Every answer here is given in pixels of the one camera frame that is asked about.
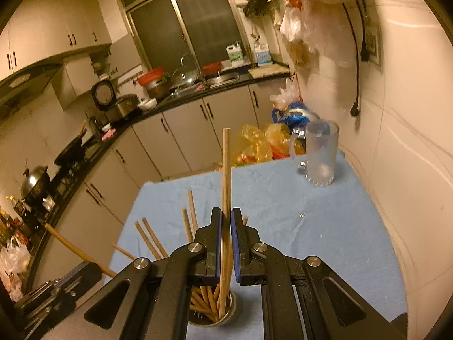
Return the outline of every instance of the glass mug handle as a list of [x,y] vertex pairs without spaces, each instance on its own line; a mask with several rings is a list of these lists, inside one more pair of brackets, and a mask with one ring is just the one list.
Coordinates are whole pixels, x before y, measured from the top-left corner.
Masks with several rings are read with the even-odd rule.
[[297,170],[305,172],[306,166],[307,166],[307,161],[306,159],[302,162],[296,161],[296,139],[305,139],[306,137],[306,132],[305,128],[294,128],[293,129],[293,134],[291,134],[291,138],[289,139],[289,155],[293,159],[293,161],[296,163]]

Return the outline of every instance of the red bowl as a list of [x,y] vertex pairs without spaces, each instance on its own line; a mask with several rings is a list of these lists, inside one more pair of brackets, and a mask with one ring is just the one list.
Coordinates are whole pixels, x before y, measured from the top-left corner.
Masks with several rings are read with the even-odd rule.
[[165,69],[163,67],[155,68],[151,71],[148,71],[146,74],[137,78],[137,82],[142,86],[146,87],[149,83],[154,80],[159,80],[164,76]]

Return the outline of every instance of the red basket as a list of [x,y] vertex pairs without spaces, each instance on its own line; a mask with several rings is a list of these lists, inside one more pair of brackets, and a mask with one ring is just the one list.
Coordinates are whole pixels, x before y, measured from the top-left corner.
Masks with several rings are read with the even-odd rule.
[[218,62],[213,62],[212,64],[205,65],[201,68],[201,71],[204,76],[211,75],[211,74],[216,74],[222,70],[222,63],[221,61]]
[[165,69],[163,67],[155,68],[151,71],[148,71],[146,74],[137,78],[137,82],[142,86],[146,87],[149,83],[155,80],[159,80],[164,76]]

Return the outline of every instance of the glass mug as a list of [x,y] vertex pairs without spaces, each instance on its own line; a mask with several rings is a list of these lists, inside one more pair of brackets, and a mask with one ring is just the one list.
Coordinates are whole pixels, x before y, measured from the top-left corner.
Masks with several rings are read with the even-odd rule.
[[[307,180],[315,186],[326,186],[334,180],[337,164],[339,126],[332,121],[314,120],[304,128],[294,128],[289,141],[289,155],[295,161],[297,170],[304,173]],[[294,143],[305,139],[305,161],[296,159]]]

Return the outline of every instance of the power cord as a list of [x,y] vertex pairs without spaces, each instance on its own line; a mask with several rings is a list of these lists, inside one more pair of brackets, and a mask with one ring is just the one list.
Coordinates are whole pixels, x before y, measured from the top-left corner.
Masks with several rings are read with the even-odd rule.
[[360,50],[360,58],[361,58],[362,62],[368,62],[368,61],[370,61],[370,52],[366,48],[365,21],[363,19],[362,9],[361,9],[360,4],[359,4],[359,2],[357,0],[356,0],[356,4],[357,4],[357,7],[359,9],[360,20],[362,21],[362,48]]
[[349,26],[351,27],[352,37],[354,38],[355,48],[356,48],[356,101],[354,102],[350,114],[352,117],[358,117],[360,115],[359,110],[359,48],[357,47],[357,38],[354,32],[354,26],[352,25],[351,18],[349,17],[349,13],[347,12],[346,5],[343,5],[343,9],[346,13],[347,21],[349,22]]

